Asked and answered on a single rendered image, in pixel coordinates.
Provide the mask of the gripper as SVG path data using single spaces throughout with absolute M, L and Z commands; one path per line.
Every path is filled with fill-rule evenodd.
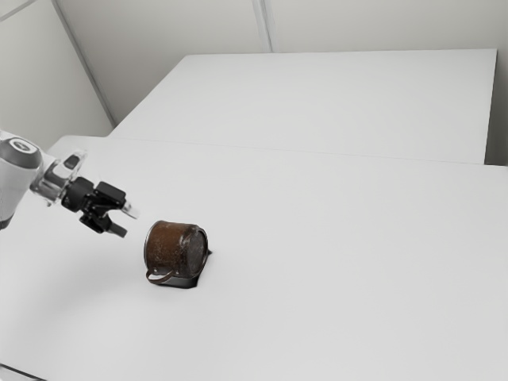
M 108 183 L 100 182 L 96 187 L 83 177 L 78 177 L 68 184 L 61 205 L 73 213 L 81 211 L 79 219 L 94 232 L 110 233 L 124 238 L 127 230 L 114 223 L 109 212 L 120 210 L 131 218 L 138 219 L 140 211 L 126 198 L 126 193 Z

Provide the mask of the rusty brown metal mug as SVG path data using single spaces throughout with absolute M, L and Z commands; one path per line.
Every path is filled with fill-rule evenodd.
M 146 279 L 157 286 L 194 288 L 210 253 L 206 232 L 198 225 L 157 221 L 144 243 Z

